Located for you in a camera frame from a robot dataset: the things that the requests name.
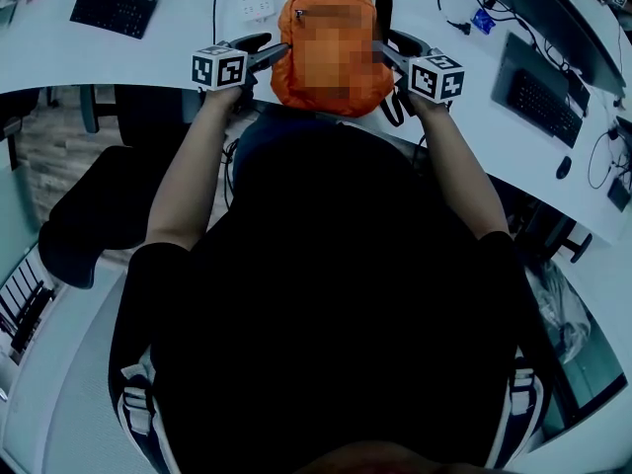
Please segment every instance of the computer mouse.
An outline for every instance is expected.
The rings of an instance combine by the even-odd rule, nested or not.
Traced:
[[[568,176],[572,164],[573,161],[571,160],[571,157],[565,156],[564,160],[562,160],[562,163],[558,167],[557,172],[555,173],[555,177],[557,179],[564,179],[566,176]]]

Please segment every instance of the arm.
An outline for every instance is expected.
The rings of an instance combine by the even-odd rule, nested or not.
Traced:
[[[411,93],[426,132],[433,169],[447,205],[477,239],[509,233],[501,200],[444,105]]]
[[[207,92],[151,204],[146,244],[190,250],[206,232],[217,187],[224,129],[241,88]]]

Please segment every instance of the plastic bag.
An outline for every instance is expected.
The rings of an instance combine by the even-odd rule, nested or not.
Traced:
[[[554,346],[557,351],[563,349],[560,361],[568,363],[591,335],[591,321],[584,302],[553,262],[542,264],[541,276],[536,276],[530,269],[525,271],[542,318],[557,331],[562,341],[561,346]]]

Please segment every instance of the power strip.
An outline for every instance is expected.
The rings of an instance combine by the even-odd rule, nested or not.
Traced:
[[[238,0],[243,21],[254,21],[272,16],[275,11],[273,0]]]

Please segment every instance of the hand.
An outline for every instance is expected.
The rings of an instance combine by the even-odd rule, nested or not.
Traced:
[[[204,99],[204,105],[213,108],[220,108],[225,111],[230,111],[235,105],[235,102],[241,96],[241,87],[226,88],[225,90],[207,91],[206,98]]]
[[[412,91],[408,92],[408,98],[411,100],[411,104],[413,104],[415,113],[419,119],[423,119],[433,113],[442,113],[447,111],[445,104],[435,104],[435,102],[425,99]]]

